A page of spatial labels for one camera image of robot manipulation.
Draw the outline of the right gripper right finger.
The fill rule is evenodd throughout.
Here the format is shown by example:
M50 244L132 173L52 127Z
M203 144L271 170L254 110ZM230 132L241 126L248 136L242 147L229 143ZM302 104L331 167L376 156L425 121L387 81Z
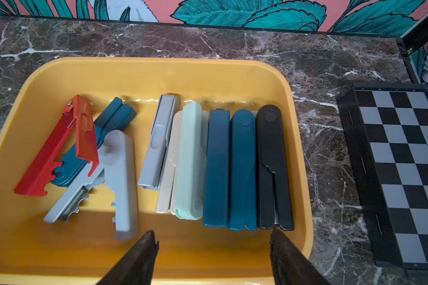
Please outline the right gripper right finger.
M278 228L271 233L271 266L276 285L329 285L311 262Z

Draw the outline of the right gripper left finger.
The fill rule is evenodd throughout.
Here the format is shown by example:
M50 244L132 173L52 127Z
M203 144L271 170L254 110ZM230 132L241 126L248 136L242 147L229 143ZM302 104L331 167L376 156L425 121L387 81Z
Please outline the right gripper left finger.
M155 233L148 230L97 285L150 285L158 251Z

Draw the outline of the black pliers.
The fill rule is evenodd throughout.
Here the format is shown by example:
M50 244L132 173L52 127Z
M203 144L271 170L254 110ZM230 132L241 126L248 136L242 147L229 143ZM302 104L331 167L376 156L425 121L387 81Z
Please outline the black pliers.
M256 161L258 227L293 231L282 115L272 104L256 115Z

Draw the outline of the beige pliers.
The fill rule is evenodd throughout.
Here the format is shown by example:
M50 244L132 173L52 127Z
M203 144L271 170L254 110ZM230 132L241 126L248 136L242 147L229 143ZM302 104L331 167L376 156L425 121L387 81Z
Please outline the beige pliers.
M167 212L174 214L173 196L176 192L182 117L183 111L181 110L177 112L173 118L170 142L166 152L164 171L160 183L159 197L155 209L156 213L158 214L165 214Z

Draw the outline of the mint green pliers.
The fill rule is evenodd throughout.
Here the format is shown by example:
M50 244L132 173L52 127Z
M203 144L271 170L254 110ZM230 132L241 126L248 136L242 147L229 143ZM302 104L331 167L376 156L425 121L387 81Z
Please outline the mint green pliers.
M203 217L209 114L197 102L183 107L171 212L183 220Z

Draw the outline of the grey pliers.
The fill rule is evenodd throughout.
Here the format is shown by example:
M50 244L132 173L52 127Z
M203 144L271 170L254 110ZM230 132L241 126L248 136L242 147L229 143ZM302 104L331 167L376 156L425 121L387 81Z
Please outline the grey pliers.
M150 142L138 185L145 190L159 191L166 151L170 142L172 121L180 110L180 99L175 95L162 95L153 121Z
M120 130L110 131L98 150L99 165L93 173L87 164L74 178L61 198L44 217L44 222L67 221L79 212L79 204L89 198L89 191L105 184L115 194L111 204L115 208L116 233L114 238L128 241L139 235L136 173L134 169L133 142Z

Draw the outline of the red plastic tool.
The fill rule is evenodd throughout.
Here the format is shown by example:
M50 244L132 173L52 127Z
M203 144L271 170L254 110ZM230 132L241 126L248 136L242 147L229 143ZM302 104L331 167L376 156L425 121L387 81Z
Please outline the red plastic tool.
M55 128L15 187L15 194L31 197L47 195L44 187L55 179L54 169L63 165L55 159L72 130L76 131L76 157L91 163L88 175L93 174L99 165L99 156L92 106L87 99L76 95L67 103Z

